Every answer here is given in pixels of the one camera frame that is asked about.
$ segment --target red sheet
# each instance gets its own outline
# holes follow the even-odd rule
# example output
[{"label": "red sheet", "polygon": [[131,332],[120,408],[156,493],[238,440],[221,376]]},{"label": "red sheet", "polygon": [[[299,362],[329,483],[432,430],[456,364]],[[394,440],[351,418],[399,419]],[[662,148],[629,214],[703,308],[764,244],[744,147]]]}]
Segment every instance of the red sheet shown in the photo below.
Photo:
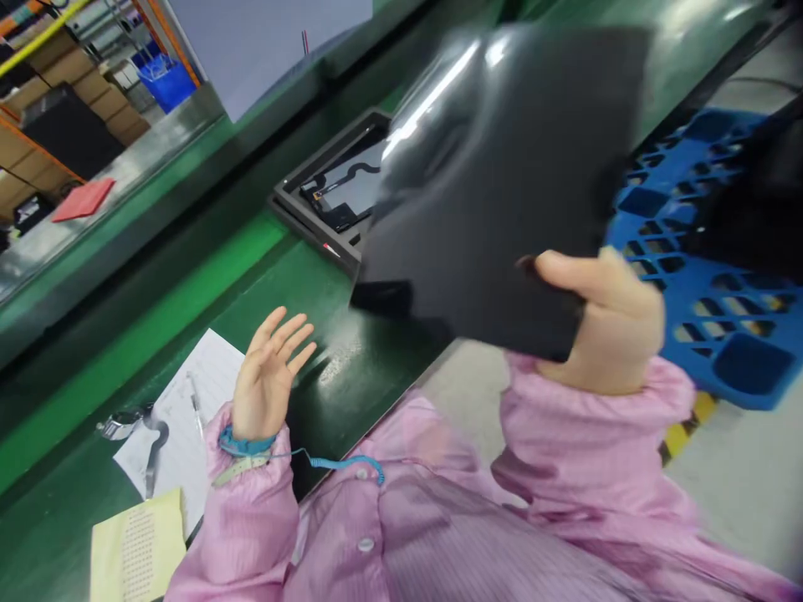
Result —
[{"label": "red sheet", "polygon": [[98,210],[100,203],[109,194],[114,184],[114,178],[104,178],[103,180],[84,184],[80,188],[74,188],[64,199],[64,202],[56,208],[51,220],[53,222],[65,222],[76,217],[92,215]]}]

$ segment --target paper document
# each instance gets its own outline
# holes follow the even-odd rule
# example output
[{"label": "paper document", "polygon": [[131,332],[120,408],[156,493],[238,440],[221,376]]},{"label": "paper document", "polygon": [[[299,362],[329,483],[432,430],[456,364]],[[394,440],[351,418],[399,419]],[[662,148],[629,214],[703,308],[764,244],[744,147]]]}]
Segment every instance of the paper document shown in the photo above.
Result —
[{"label": "paper document", "polygon": [[178,489],[96,524],[90,602],[151,602],[163,596],[186,551]]},{"label": "paper document", "polygon": [[[192,409],[192,385],[187,376],[192,372],[202,422],[206,425],[232,399],[243,357],[223,337],[207,330],[153,406],[153,417],[166,422],[170,429],[156,460],[154,497],[181,488],[185,539],[203,516],[209,488],[207,449]],[[148,456],[157,437],[157,432],[141,423],[115,454],[115,462],[143,499]]]}]

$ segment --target green workbench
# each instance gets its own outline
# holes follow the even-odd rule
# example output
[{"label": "green workbench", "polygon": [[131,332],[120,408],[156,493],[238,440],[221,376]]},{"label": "green workbench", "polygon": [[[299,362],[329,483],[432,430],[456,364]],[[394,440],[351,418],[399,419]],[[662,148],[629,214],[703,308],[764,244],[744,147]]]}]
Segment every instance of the green workbench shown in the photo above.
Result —
[{"label": "green workbench", "polygon": [[[294,441],[322,457],[348,452],[437,358],[444,341],[350,312],[348,278],[270,216],[265,199],[283,174],[366,108],[393,110],[418,48],[454,24],[492,23],[500,6],[501,0],[433,3],[427,18],[380,60],[277,144],[266,145],[245,173],[198,202],[20,364],[18,382],[37,405],[0,443],[4,599],[87,598],[92,525],[140,501],[111,460],[119,444],[100,439],[95,423],[115,409],[154,400],[207,328],[245,350],[273,307],[310,316],[324,359],[294,390],[288,422]],[[564,0],[531,3],[525,11],[545,23],[659,27],[645,135],[756,23],[763,7],[730,17],[728,3]],[[65,371],[65,363],[74,368]],[[297,494],[321,474],[298,466]]]}]

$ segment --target pen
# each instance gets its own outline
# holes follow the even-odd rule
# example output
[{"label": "pen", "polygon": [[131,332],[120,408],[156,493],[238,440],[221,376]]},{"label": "pen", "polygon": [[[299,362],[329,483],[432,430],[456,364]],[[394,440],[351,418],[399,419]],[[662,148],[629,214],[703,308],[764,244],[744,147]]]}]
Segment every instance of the pen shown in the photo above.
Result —
[{"label": "pen", "polygon": [[201,420],[201,405],[198,403],[198,389],[195,387],[195,379],[192,378],[192,372],[187,373],[187,378],[190,381],[190,400],[192,401],[192,409],[195,410],[195,420],[198,424],[198,430],[201,432],[203,439],[203,420]]}]

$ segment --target button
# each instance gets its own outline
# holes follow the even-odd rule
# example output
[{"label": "button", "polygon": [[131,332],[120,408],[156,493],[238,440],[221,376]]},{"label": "button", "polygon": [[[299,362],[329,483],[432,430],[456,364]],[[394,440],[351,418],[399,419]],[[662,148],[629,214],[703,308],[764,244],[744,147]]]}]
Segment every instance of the button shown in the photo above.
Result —
[{"label": "button", "polygon": [[374,540],[371,538],[361,539],[357,544],[357,549],[364,554],[368,554],[374,548]]}]

